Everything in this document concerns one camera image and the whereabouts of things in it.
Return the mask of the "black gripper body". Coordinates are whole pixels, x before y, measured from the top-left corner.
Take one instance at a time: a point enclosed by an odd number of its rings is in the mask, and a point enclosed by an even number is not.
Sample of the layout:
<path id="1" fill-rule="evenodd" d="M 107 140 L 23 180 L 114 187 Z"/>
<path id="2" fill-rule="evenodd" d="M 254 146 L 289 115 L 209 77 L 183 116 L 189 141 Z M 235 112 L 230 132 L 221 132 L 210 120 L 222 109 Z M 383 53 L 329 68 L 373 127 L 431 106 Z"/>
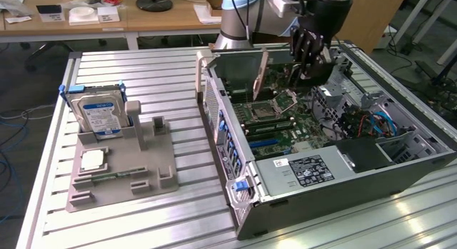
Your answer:
<path id="1" fill-rule="evenodd" d="M 298 0 L 301 16 L 297 18 L 297 32 L 302 35 L 305 42 L 305 32 L 322 37 L 323 43 L 330 43 L 333 36 L 342 28 L 353 0 Z"/>

